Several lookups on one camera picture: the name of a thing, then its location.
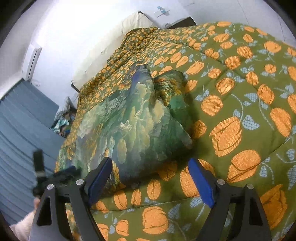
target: bed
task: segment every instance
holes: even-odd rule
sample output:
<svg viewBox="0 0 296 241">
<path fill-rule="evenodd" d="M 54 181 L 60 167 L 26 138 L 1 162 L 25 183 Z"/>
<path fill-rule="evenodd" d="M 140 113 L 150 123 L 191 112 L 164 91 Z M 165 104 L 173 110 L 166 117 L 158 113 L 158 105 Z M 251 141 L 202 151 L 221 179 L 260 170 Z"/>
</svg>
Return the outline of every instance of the bed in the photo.
<svg viewBox="0 0 296 241">
<path fill-rule="evenodd" d="M 281 240 L 296 220 L 295 81 L 296 50 L 258 28 L 134 29 L 80 88 L 56 170 L 113 160 L 93 209 L 106 240 L 194 240 L 209 213 L 188 172 L 195 157 L 232 185 L 252 183 Z M 222 240 L 232 218 L 230 208 Z"/>
</svg>

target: metal bolt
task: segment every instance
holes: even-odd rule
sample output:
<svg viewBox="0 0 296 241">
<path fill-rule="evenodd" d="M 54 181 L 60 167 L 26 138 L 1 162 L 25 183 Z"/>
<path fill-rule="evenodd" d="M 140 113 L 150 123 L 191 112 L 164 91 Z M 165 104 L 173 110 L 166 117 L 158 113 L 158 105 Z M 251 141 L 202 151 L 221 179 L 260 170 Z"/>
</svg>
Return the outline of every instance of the metal bolt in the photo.
<svg viewBox="0 0 296 241">
<path fill-rule="evenodd" d="M 78 179 L 78 180 L 76 181 L 76 185 L 81 185 L 83 182 L 84 182 L 83 179 Z"/>
<path fill-rule="evenodd" d="M 224 184 L 225 184 L 225 181 L 224 181 L 223 179 L 218 179 L 218 180 L 217 180 L 217 183 L 218 183 L 219 185 L 224 185 Z"/>
<path fill-rule="evenodd" d="M 254 186 L 253 186 L 252 184 L 249 183 L 249 184 L 247 184 L 247 188 L 249 188 L 249 189 L 252 190 L 252 189 L 254 189 Z"/>
<path fill-rule="evenodd" d="M 54 185 L 53 184 L 49 184 L 48 186 L 47 186 L 47 189 L 48 190 L 52 190 L 54 188 Z"/>
</svg>

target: pillowcase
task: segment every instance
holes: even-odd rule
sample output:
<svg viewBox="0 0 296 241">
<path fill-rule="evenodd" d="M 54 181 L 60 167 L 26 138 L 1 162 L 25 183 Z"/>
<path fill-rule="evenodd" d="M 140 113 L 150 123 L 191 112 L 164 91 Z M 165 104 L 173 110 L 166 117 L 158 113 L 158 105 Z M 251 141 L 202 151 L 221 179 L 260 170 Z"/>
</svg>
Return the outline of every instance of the pillowcase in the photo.
<svg viewBox="0 0 296 241">
<path fill-rule="evenodd" d="M 123 37 L 135 28 L 150 28 L 154 24 L 144 14 L 135 12 L 121 21 L 108 34 L 101 38 L 88 56 L 83 60 L 81 66 L 72 77 L 72 83 L 80 88 L 94 77 L 106 64 L 109 57 L 120 47 Z"/>
</svg>

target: green floral comforter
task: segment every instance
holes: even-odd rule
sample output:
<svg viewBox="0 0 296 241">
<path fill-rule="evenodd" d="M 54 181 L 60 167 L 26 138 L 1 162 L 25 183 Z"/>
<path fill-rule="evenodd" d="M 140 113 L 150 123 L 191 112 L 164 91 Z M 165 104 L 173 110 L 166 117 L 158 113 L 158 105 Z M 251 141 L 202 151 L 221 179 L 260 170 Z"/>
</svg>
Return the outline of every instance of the green floral comforter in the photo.
<svg viewBox="0 0 296 241">
<path fill-rule="evenodd" d="M 252 183 L 280 240 L 296 219 L 295 81 L 296 51 L 257 28 L 134 29 L 82 87 L 57 170 L 70 159 L 86 174 L 112 156 L 113 194 L 93 210 L 106 240 L 193 240 L 209 213 L 193 156 L 233 185 Z"/>
</svg>

